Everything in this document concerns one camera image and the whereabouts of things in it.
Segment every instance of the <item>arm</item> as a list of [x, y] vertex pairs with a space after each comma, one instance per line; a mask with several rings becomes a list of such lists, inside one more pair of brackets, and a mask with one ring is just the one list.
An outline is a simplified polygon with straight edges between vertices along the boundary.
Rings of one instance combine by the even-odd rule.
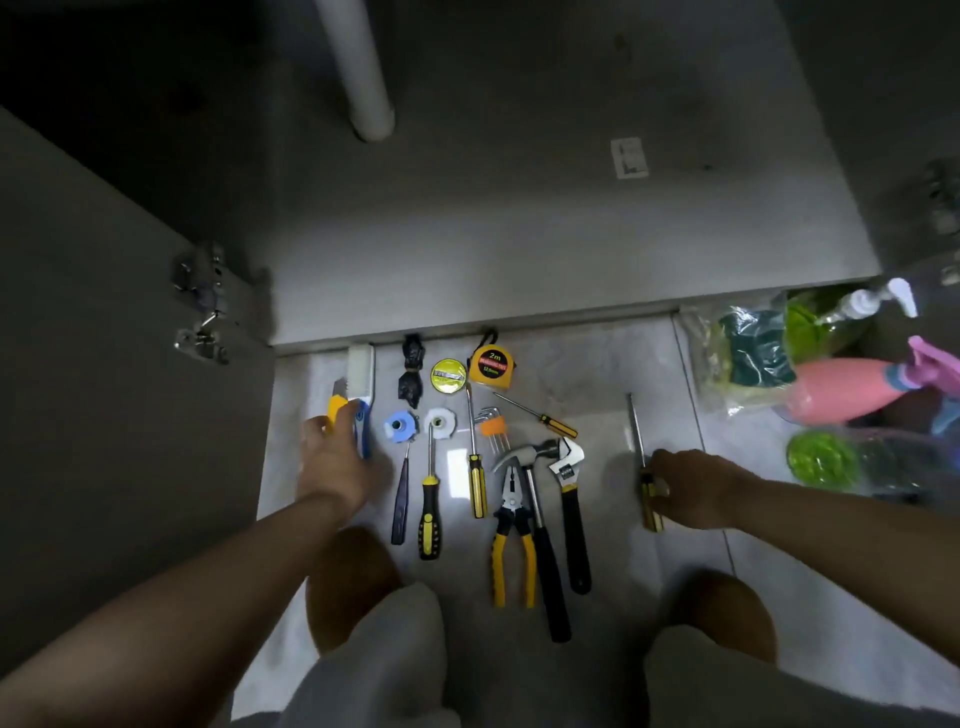
[[[352, 422], [356, 402], [341, 410]], [[298, 501], [107, 604], [0, 683], [4, 724], [206, 725], [366, 500], [352, 428], [306, 423]]]
[[659, 450], [652, 499], [693, 528], [737, 528], [786, 551], [960, 666], [960, 522], [919, 508], [763, 480], [698, 450]]

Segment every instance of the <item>scrub brush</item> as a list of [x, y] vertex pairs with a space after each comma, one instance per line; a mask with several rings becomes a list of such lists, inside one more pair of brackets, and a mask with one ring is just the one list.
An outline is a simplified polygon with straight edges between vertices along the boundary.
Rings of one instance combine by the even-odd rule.
[[354, 422], [357, 451], [367, 459], [371, 455], [370, 408], [373, 404], [373, 368], [376, 349], [373, 344], [353, 344], [347, 350], [347, 399], [360, 400]]

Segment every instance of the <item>yellow and black pliers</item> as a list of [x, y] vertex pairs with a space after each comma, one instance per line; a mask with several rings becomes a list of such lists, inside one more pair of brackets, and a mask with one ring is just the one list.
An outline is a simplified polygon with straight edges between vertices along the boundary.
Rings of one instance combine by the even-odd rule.
[[520, 485], [520, 470], [514, 465], [507, 468], [503, 479], [503, 505], [494, 513], [496, 516], [496, 535], [493, 537], [493, 604], [497, 607], [507, 605], [507, 586], [503, 575], [503, 549], [507, 544], [507, 537], [511, 529], [516, 526], [516, 532], [523, 541], [523, 552], [526, 556], [526, 607], [533, 609], [537, 593], [537, 552], [534, 549], [534, 538], [530, 530], [530, 520], [533, 514], [523, 507], [523, 488]]

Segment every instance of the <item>cabinet door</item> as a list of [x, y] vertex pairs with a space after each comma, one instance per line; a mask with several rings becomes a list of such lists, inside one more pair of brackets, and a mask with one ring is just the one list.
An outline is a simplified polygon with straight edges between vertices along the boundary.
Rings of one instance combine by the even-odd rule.
[[[171, 284], [198, 249], [3, 109], [0, 236], [4, 674], [253, 521], [274, 357], [198, 329]], [[228, 356], [175, 348], [197, 330]]]

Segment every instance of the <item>gray tile floor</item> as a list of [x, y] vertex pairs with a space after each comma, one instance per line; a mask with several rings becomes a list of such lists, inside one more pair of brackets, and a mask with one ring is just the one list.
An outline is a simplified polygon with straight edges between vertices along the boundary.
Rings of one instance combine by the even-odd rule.
[[[578, 442], [587, 456], [580, 498], [593, 590], [586, 596], [566, 592], [574, 632], [567, 645], [550, 642], [540, 606], [529, 611], [520, 606], [523, 555], [516, 536], [506, 555], [508, 606], [493, 608], [494, 521], [476, 521], [469, 512], [466, 399], [441, 395], [427, 384], [418, 412], [445, 406], [458, 417], [457, 433], [439, 443], [437, 452], [444, 553], [436, 562], [417, 558], [419, 483], [426, 472], [422, 436], [411, 448], [407, 542], [390, 549], [405, 578], [425, 582], [440, 596], [449, 651], [448, 704], [466, 725], [622, 725], [624, 696], [636, 693], [635, 678], [628, 676], [634, 675], [636, 653], [651, 632], [661, 598], [686, 571], [709, 565], [735, 567], [763, 596], [780, 632], [781, 666], [787, 671], [874, 700], [960, 713], [956, 669], [799, 562], [735, 532], [699, 532], [669, 523], [666, 532], [654, 536], [642, 528], [631, 478], [627, 391], [635, 393], [650, 449], [705, 447], [764, 475], [789, 476], [782, 449], [790, 425], [769, 412], [728, 422], [700, 411], [687, 386], [684, 341], [668, 317], [501, 338], [518, 363], [512, 395], [570, 421], [581, 432]], [[475, 343], [472, 338], [427, 342], [425, 368], [447, 356], [466, 359]], [[261, 517], [292, 500], [300, 422], [325, 412], [332, 383], [345, 367], [341, 352], [278, 361]], [[401, 372], [399, 346], [378, 348], [375, 424], [402, 408], [395, 394]], [[477, 408], [490, 404], [494, 398], [477, 388]], [[515, 444], [550, 435], [510, 405], [502, 411]], [[403, 448], [380, 447], [389, 456], [386, 487], [357, 520], [387, 543]], [[489, 465], [488, 444], [481, 440], [480, 448]], [[538, 465], [537, 476], [565, 582], [559, 488], [544, 465]], [[493, 510], [499, 485], [492, 477], [488, 492]], [[301, 590], [238, 688], [233, 716], [282, 709], [316, 659]]]

